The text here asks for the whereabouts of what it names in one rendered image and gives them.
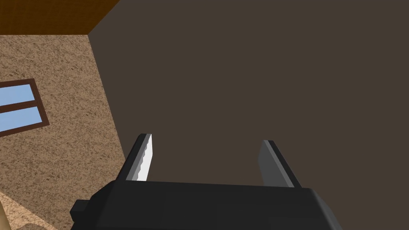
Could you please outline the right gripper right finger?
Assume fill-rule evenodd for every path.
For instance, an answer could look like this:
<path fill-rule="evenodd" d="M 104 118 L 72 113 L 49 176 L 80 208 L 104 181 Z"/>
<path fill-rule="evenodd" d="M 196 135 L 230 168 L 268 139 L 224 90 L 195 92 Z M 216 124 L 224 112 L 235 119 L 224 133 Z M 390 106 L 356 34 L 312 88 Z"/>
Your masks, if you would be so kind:
<path fill-rule="evenodd" d="M 302 187 L 274 141 L 262 141 L 258 165 L 264 186 Z"/>

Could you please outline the brown framed window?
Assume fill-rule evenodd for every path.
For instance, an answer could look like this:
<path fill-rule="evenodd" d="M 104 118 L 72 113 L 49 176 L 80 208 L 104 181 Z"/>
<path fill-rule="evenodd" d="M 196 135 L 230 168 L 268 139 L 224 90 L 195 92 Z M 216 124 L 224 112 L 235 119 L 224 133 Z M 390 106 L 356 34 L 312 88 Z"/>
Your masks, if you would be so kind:
<path fill-rule="evenodd" d="M 35 79 L 0 82 L 0 137 L 49 124 Z"/>

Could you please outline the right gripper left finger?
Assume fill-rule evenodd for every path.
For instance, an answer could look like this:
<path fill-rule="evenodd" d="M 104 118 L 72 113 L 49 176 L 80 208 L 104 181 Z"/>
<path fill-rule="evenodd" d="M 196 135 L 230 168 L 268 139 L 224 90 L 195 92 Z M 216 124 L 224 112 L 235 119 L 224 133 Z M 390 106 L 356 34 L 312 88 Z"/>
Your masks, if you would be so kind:
<path fill-rule="evenodd" d="M 127 155 L 117 180 L 146 181 L 153 157 L 151 134 L 140 134 Z"/>

